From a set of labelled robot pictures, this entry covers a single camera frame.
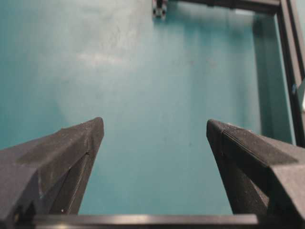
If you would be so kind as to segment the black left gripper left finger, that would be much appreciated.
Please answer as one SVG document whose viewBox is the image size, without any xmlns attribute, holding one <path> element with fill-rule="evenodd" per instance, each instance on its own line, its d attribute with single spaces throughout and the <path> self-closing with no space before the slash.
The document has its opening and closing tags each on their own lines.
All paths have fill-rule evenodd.
<svg viewBox="0 0 305 229">
<path fill-rule="evenodd" d="M 77 214 L 104 136 L 103 119 L 0 152 L 0 219 Z"/>
</svg>

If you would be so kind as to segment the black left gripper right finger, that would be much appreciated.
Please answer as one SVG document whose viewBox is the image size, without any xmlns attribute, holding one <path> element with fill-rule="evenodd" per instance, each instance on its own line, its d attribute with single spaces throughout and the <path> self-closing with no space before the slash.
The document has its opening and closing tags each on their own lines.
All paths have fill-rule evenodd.
<svg viewBox="0 0 305 229">
<path fill-rule="evenodd" d="M 214 119 L 206 136 L 234 214 L 304 224 L 304 148 Z"/>
</svg>

